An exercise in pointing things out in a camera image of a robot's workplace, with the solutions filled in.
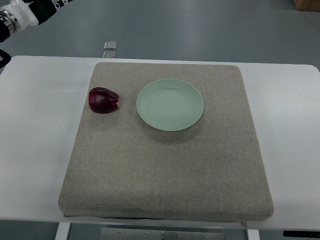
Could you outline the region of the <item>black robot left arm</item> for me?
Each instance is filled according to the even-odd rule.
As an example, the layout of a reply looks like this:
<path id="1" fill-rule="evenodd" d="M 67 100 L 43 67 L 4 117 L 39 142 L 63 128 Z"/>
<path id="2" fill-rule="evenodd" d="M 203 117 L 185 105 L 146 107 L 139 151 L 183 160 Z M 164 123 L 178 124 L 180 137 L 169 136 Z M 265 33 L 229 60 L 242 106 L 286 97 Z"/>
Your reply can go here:
<path id="1" fill-rule="evenodd" d="M 11 0 L 0 8 L 0 42 L 29 26 L 46 22 L 69 0 Z"/>

